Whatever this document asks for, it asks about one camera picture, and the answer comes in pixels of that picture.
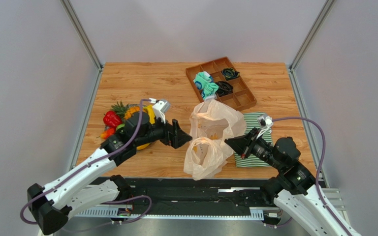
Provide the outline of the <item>translucent beige plastic bag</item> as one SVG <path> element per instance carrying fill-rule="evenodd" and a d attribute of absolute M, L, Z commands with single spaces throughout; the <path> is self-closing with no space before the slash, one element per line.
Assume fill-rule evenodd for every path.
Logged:
<path fill-rule="evenodd" d="M 244 115 L 210 99 L 195 106 L 189 120 L 192 140 L 186 151 L 184 172 L 194 180 L 213 178 L 234 154 L 224 141 L 245 133 Z"/>

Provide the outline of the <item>yellow banana bunch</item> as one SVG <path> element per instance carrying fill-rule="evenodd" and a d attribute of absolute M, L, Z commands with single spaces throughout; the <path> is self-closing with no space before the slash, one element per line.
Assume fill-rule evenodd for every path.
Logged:
<path fill-rule="evenodd" d="M 155 116 L 154 110 L 152 108 L 152 105 L 144 106 L 143 107 L 143 111 L 148 114 L 150 124 L 155 124 L 155 122 L 156 122 L 156 116 Z M 143 150 L 143 149 L 147 148 L 150 144 L 151 143 L 147 143 L 147 144 L 138 146 L 136 149 L 138 151 Z"/>

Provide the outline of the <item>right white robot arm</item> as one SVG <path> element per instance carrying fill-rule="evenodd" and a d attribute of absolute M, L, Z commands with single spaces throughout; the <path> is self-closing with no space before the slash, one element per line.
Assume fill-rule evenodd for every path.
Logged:
<path fill-rule="evenodd" d="M 322 192 L 318 180 L 299 161 L 300 151 L 291 137 L 279 138 L 275 145 L 259 136 L 259 129 L 248 134 L 226 139 L 235 153 L 248 158 L 251 155 L 278 171 L 260 187 L 260 197 L 268 205 L 287 212 L 310 235 L 357 236 Z"/>

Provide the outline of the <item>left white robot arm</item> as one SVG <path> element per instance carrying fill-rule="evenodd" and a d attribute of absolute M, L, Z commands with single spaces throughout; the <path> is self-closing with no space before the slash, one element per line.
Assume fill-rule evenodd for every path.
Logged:
<path fill-rule="evenodd" d="M 44 186 L 37 183 L 30 186 L 25 207 L 44 235 L 53 234 L 84 210 L 107 202 L 128 201 L 130 187 L 120 175 L 112 176 L 95 187 L 87 186 L 133 157 L 137 147 L 160 141 L 178 149 L 191 140 L 192 137 L 180 128 L 176 119 L 169 123 L 158 118 L 151 124 L 147 113 L 135 113 L 74 169 Z"/>

